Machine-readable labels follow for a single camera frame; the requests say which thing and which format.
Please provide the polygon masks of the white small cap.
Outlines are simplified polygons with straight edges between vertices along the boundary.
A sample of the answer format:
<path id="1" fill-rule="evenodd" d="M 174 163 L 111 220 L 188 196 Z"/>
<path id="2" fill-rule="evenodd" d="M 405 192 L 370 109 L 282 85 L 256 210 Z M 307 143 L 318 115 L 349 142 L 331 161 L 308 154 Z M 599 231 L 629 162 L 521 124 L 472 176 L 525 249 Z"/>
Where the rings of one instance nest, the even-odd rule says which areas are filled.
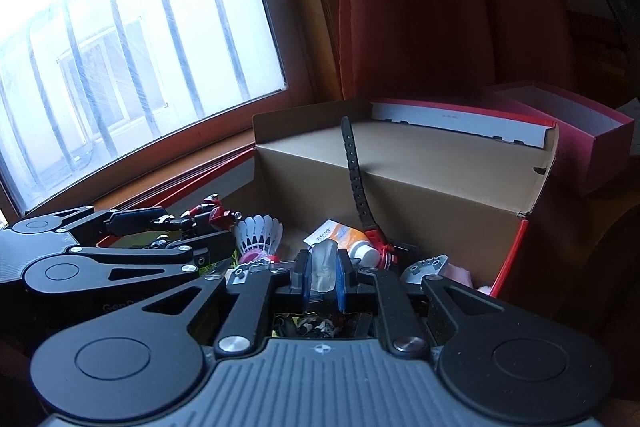
<path id="1" fill-rule="evenodd" d="M 311 282 L 310 301 L 320 301 L 334 291 L 336 284 L 336 254 L 338 244 L 333 239 L 323 239 L 310 250 Z"/>

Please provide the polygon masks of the orange white packet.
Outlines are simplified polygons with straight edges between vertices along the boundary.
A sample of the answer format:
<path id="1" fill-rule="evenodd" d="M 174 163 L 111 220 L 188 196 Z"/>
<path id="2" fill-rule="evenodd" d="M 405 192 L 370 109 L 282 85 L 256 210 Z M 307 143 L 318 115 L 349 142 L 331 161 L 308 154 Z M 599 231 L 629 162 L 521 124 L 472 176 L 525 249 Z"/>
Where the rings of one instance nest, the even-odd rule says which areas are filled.
<path id="1" fill-rule="evenodd" d="M 338 247 L 345 249 L 349 258 L 358 260 L 363 267 L 376 267 L 381 260 L 380 252 L 373 246 L 363 232 L 342 225 L 333 220 L 326 220 L 311 234 L 303 239 L 307 246 L 314 246 L 325 239 L 332 239 Z"/>

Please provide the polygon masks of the white feather shuttlecock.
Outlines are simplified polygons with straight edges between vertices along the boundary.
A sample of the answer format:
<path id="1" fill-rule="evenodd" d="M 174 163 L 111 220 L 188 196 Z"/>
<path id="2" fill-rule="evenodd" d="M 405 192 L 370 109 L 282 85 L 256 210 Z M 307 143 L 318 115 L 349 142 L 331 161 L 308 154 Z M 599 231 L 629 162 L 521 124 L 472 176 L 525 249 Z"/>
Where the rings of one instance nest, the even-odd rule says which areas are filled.
<path id="1" fill-rule="evenodd" d="M 233 233 L 241 256 L 274 256 L 280 246 L 283 225 L 277 218 L 256 215 L 239 221 Z"/>

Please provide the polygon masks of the red cardboard shoe box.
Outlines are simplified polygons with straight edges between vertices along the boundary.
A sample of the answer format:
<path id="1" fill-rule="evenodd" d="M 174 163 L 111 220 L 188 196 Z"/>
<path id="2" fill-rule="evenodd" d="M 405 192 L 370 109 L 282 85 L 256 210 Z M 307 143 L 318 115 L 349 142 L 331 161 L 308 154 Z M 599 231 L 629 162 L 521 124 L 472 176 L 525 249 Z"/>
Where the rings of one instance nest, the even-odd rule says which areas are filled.
<path id="1" fill-rule="evenodd" d="M 278 218 L 282 251 L 328 220 L 358 227 L 340 124 L 352 123 L 372 215 L 422 257 L 445 254 L 509 301 L 524 270 L 529 217 L 560 130 L 551 119 L 427 102 L 321 103 L 258 114 L 254 143 L 196 176 L 125 200 L 178 212 L 208 194 L 244 215 Z"/>

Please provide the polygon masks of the pink red flat box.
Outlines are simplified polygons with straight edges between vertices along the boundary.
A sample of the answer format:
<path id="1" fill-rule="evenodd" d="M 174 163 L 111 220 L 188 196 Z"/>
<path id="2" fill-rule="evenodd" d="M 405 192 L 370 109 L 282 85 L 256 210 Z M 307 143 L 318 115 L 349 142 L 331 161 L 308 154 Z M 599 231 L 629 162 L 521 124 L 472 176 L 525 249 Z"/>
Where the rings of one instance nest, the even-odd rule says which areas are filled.
<path id="1" fill-rule="evenodd" d="M 634 121 L 615 109 L 540 82 L 495 87 L 485 101 L 495 109 L 554 121 L 559 146 L 552 174 L 580 194 L 596 191 L 627 167 Z"/>

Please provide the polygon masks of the window frame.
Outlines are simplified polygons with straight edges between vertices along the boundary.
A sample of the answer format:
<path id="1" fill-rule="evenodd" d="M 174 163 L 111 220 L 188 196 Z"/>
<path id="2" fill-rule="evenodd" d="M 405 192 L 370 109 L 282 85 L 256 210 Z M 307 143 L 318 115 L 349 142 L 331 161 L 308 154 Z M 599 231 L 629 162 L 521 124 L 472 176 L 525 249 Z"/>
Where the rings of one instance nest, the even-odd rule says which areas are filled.
<path id="1" fill-rule="evenodd" d="M 1 0 L 1 216 L 96 202 L 339 94 L 321 0 Z"/>

